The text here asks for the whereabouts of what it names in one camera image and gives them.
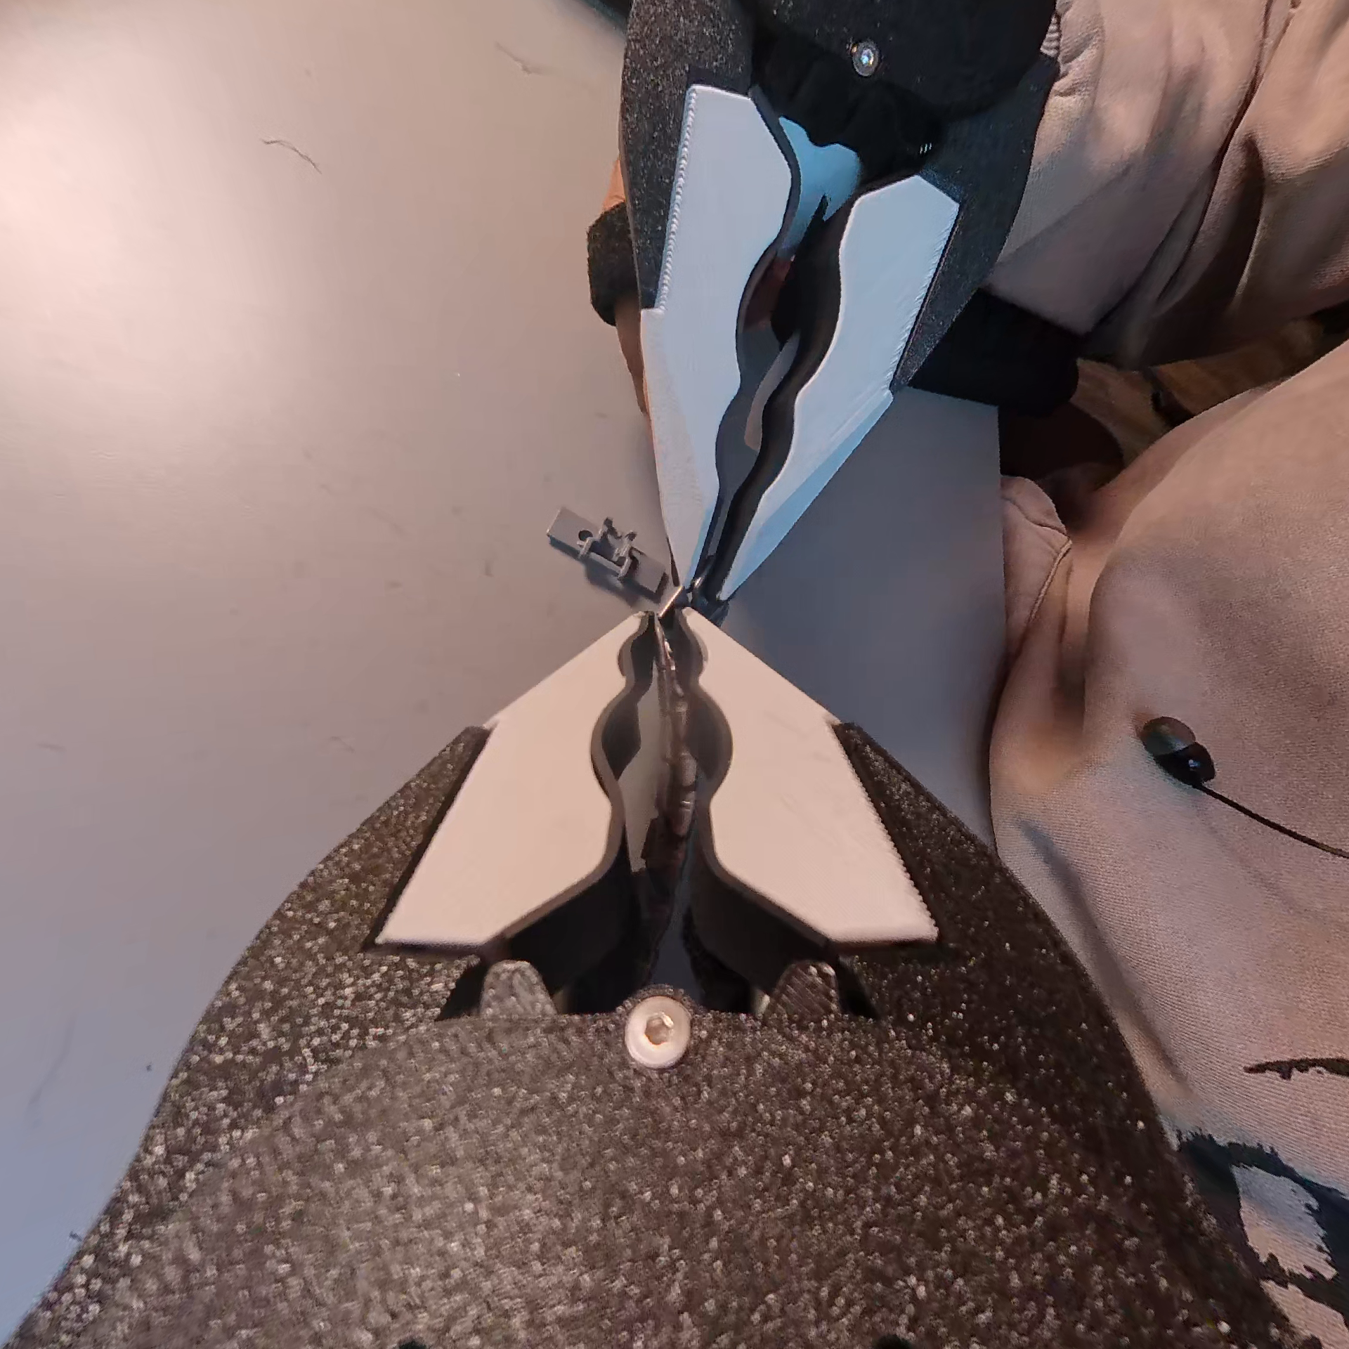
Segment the grey desk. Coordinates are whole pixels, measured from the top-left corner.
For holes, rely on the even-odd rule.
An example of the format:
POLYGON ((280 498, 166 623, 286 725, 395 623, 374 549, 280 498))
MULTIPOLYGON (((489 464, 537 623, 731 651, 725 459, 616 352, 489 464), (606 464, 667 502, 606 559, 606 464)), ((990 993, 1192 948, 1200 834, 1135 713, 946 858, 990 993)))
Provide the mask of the grey desk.
POLYGON ((1 1, 1 1337, 308 872, 662 554, 589 1, 1 1))

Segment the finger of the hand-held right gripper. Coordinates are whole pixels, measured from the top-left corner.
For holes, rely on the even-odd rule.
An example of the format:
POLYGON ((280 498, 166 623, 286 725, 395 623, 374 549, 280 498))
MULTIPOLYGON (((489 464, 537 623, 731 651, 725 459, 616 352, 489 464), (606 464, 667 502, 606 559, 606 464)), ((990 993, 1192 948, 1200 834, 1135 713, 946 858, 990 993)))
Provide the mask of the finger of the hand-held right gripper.
POLYGON ((656 296, 639 320, 661 512, 684 588, 720 498, 716 444, 740 385, 742 299, 796 211, 797 179, 760 89, 687 88, 656 296))
POLYGON ((716 554, 726 600, 763 565, 893 401, 956 202, 922 177, 872 188, 808 256, 797 343, 762 416, 762 449, 716 554))

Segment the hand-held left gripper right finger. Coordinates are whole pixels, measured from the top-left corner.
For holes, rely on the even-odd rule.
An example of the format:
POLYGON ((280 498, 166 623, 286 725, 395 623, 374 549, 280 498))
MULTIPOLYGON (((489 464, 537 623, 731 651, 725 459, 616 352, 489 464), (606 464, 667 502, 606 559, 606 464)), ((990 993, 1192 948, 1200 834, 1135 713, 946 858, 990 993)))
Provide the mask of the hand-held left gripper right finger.
POLYGON ((842 725, 696 611, 673 615, 700 768, 690 918, 753 991, 797 962, 933 944, 919 897, 842 746, 842 725))

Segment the grey toy track link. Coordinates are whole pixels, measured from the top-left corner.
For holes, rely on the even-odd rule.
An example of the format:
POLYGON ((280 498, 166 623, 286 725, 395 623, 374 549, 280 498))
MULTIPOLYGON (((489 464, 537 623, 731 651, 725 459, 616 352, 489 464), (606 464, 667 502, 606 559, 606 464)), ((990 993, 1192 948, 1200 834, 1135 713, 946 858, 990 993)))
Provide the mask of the grey toy track link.
POLYGON ((634 533, 616 530, 612 519, 595 526, 571 510, 559 510, 547 526, 546 538, 602 583, 626 588, 652 600, 664 593, 664 566, 634 545, 634 533))

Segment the person's right hand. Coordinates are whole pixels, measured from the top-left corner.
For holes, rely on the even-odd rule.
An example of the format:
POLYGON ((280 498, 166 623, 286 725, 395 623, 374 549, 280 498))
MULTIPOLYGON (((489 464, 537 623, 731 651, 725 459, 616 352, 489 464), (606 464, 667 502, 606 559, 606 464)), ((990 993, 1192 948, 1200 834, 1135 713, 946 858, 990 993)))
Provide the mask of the person's right hand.
POLYGON ((639 340, 642 307, 618 161, 612 163, 602 207, 586 226, 586 285, 594 311, 616 333, 618 352, 632 380, 634 404, 642 416, 649 416, 639 340))

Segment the person's right forearm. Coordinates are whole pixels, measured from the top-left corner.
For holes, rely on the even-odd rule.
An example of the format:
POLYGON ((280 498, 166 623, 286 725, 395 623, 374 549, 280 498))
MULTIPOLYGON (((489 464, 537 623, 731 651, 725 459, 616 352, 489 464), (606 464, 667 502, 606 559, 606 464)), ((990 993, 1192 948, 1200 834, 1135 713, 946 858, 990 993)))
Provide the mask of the person's right forearm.
POLYGON ((1002 252, 913 388, 1042 416, 1081 358, 1215 355, 1347 305, 1347 1, 1058 1, 1002 252))

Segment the beige printed hoodie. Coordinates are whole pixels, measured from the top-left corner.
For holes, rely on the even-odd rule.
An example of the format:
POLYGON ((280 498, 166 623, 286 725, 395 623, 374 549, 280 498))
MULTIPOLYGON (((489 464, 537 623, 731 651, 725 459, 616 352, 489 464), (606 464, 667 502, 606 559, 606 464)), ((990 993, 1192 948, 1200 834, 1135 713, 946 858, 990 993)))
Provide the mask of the beige printed hoodie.
POLYGON ((1347 347, 1182 424, 1072 526, 1002 481, 998 850, 1072 943, 1261 1291, 1347 1347, 1347 347))

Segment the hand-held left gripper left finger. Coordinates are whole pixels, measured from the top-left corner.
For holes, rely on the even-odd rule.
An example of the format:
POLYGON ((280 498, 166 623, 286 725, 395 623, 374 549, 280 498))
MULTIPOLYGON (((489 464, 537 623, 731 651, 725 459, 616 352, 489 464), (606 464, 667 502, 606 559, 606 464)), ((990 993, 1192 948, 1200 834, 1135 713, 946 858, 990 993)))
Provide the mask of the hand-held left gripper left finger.
POLYGON ((374 944, 528 962, 547 993, 594 980, 634 924, 618 780, 649 683, 652 615, 631 615, 469 729, 374 944))

